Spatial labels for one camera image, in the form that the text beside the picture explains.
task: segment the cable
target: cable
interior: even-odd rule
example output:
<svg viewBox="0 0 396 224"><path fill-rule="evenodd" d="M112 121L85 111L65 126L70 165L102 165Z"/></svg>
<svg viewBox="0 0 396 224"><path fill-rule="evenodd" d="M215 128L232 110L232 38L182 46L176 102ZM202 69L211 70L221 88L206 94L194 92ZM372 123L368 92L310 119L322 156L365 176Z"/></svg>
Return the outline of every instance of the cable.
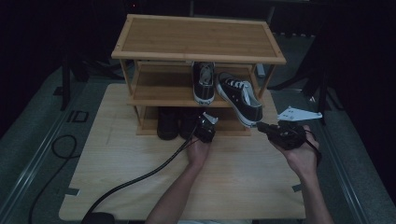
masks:
<svg viewBox="0 0 396 224"><path fill-rule="evenodd" d="M128 186L130 186L130 185L132 185L132 184L135 184L135 183L137 183L137 182L139 182L139 181L142 181L142 180L144 180L144 179L146 179L146 178L148 178L148 177L150 177L150 176L152 176L152 175L157 174L159 171L161 171L161 169L163 169L166 165L168 165L169 162L171 162L171 161L178 155L178 153L180 153L182 150L184 150L185 148L189 147L190 145L192 145L193 143L195 143L196 141L198 141L198 140L196 140L196 141L194 141L194 142L192 142L192 143L190 143L190 144L188 145L188 143L189 143L190 140L192 139L192 135L193 135L193 133L195 132L195 129L196 129L196 126L195 126L194 129L192 130L191 135L190 135L190 136L186 139L186 141L183 143L183 145L181 145L180 148L178 148L177 151L176 151L166 162L164 162L162 165L160 165L158 168L156 168L155 170L149 172L149 173L146 174L146 175L139 176L138 178L135 178L135 179L133 179L133 180L131 180L131 181L128 181L128 182L126 182L126 183L124 183L124 184L118 185L118 186L116 186L115 188L109 190L109 191L108 191L107 193L105 193L104 195L102 195L102 197L100 197L98 200L96 200L96 202L91 206L91 208L88 210L88 212L85 214L84 218L82 219L81 223L84 223L84 221L87 220L88 215L91 214L91 213L93 212L93 210L94 210L105 198L107 198L108 196L110 196L111 194L115 193L116 191L118 191L118 190L120 190L120 189L124 189L124 188L126 188L126 187L128 187Z"/></svg>
<svg viewBox="0 0 396 224"><path fill-rule="evenodd" d="M69 154L68 156L65 157L65 156L62 156L62 155L60 155L60 154L58 154L58 153L56 152L55 144L56 144L59 140L61 140L61 139L63 139L63 138L66 138L66 137L72 138L73 141L74 141L74 145L73 145L73 148L72 148L72 151L70 152L70 154ZM35 196L35 199L34 199L32 205L31 205L31 207L30 207L30 210L29 210L29 223L30 223L30 224L33 223L33 212L34 212L34 209L35 209L35 205L37 204L37 202L38 202L38 200L40 199L41 195L44 193L44 191L45 191L45 189L47 188L47 186L50 184L50 182L53 180L53 178L55 178L55 176L61 172L61 170L66 166L66 164L67 164L70 160L75 159L75 158L79 158L80 155L73 156L73 154L75 153L76 149L77 149L77 139L76 139L75 136L73 136L73 135L71 135L71 134L61 135L61 136L55 138L55 140L53 140L53 142L52 142L52 144L51 144L51 150L52 150L52 152L54 153L54 155L55 155L56 157L58 157L58 158L60 158L60 159L64 159L65 161L64 161L64 163L62 164L62 166L59 167L59 169L55 172L55 174L52 175L52 177L51 177L51 178L49 179L49 181L44 185L44 187L40 190L40 192Z"/></svg>
<svg viewBox="0 0 396 224"><path fill-rule="evenodd" d="M311 133L312 136L314 137L315 141L317 140L317 137L316 137L311 131L305 130L305 132L306 132L306 133ZM310 141L308 141L308 139L306 139L306 138L305 138L305 142L306 142L309 146L311 146L311 147L314 149L315 155L317 156L317 166L319 166L319 163L320 163L321 158L322 158L322 155L321 155L319 149L318 149L317 147L315 147L314 144L312 144L312 143L311 143Z"/></svg>

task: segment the gray carpet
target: gray carpet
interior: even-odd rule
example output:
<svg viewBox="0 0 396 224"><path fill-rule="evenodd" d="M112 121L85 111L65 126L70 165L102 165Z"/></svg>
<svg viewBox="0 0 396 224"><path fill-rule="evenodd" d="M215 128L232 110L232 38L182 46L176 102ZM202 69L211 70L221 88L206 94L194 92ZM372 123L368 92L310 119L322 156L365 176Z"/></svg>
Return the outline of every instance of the gray carpet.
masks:
<svg viewBox="0 0 396 224"><path fill-rule="evenodd" d="M277 36L276 40L288 64L276 69L272 85L294 75L312 43L312 39L304 37ZM92 76L89 83L73 81L73 101L66 111L61 112L61 97L52 95L55 87L61 85L61 74L57 71L43 84L20 118L3 136L0 142L0 202L1 215L6 216L0 218L7 221L4 223L28 223L29 209L35 196L64 162L50 151L50 144L58 136L73 134L78 141L75 155L81 152L106 86L111 82L118 81L101 76ZM296 91L303 84L304 80L286 90L272 92L278 112L289 105L306 110L316 109L317 103ZM329 108L325 114L326 126L317 120L305 123L312 127L320 142L323 161L318 168L318 176L335 222L395 223L395 206L385 192L347 114L336 110L331 103ZM87 121L71 122L69 117L72 111L88 112ZM73 142L70 138L62 139L56 148L65 156L71 152ZM29 164L37 151L42 152L43 161L39 163L36 174L28 173L34 170L29 169ZM67 163L44 191L35 206L33 223L73 223L60 220L58 212L77 162L78 159L72 159ZM33 178L22 176L25 173ZM30 185L30 188L24 190L18 187L18 181L25 182L24 186ZM19 193L19 197L9 197L15 192ZM261 220L263 223L291 224L297 221Z"/></svg>

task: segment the black sneaker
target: black sneaker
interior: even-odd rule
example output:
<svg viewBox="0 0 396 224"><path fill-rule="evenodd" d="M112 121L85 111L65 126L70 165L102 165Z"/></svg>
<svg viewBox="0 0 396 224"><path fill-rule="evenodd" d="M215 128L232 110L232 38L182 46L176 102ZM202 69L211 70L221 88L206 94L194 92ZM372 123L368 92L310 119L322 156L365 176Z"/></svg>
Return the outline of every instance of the black sneaker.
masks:
<svg viewBox="0 0 396 224"><path fill-rule="evenodd" d="M215 99L214 70L214 63L193 63L192 65L194 100L199 105L210 105Z"/></svg>
<svg viewBox="0 0 396 224"><path fill-rule="evenodd" d="M178 136L177 107L158 107L157 135L162 140L172 140Z"/></svg>
<svg viewBox="0 0 396 224"><path fill-rule="evenodd" d="M180 137L187 140L197 125L198 118L205 112L204 107L180 108Z"/></svg>
<svg viewBox="0 0 396 224"><path fill-rule="evenodd" d="M262 104L256 99L248 81L239 80L228 73L216 78L216 88L221 97L228 101L237 117L248 128L255 127L262 119Z"/></svg>

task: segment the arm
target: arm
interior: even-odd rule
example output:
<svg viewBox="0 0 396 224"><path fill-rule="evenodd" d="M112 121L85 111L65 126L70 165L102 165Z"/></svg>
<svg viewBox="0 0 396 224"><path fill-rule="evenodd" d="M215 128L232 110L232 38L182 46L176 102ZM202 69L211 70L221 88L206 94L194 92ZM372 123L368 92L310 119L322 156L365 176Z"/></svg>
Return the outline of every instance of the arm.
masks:
<svg viewBox="0 0 396 224"><path fill-rule="evenodd" d="M306 139L318 148L311 133L306 133ZM285 150L272 143L288 161L290 168L299 176L305 206L306 221L310 224L333 224L332 216L324 202L317 176L317 157L314 149L307 143L299 148Z"/></svg>
<svg viewBox="0 0 396 224"><path fill-rule="evenodd" d="M184 211L192 185L204 167L210 145L193 137L188 148L189 164L154 206L146 223L177 223Z"/></svg>

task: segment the shoe rack shelf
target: shoe rack shelf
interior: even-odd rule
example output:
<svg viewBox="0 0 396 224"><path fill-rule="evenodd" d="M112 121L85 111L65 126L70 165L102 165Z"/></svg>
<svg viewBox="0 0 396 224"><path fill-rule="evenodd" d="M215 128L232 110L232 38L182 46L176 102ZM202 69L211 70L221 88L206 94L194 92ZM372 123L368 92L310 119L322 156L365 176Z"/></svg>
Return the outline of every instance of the shoe rack shelf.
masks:
<svg viewBox="0 0 396 224"><path fill-rule="evenodd" d="M131 83L131 105L198 106L192 94L191 63L138 62ZM216 63L215 74L228 72L249 81L259 89L256 78L251 78L251 64ZM209 107L230 107L215 91L215 100Z"/></svg>
<svg viewBox="0 0 396 224"><path fill-rule="evenodd" d="M112 57L120 59L128 104L139 122L136 134L144 135L157 134L158 106L199 106L192 93L192 62L214 62L215 74L249 81L259 100L276 64L286 63L265 21L148 15L127 16ZM132 80L125 60L134 60ZM271 65L261 88L257 63ZM216 91L206 111L219 118L217 135L250 135Z"/></svg>

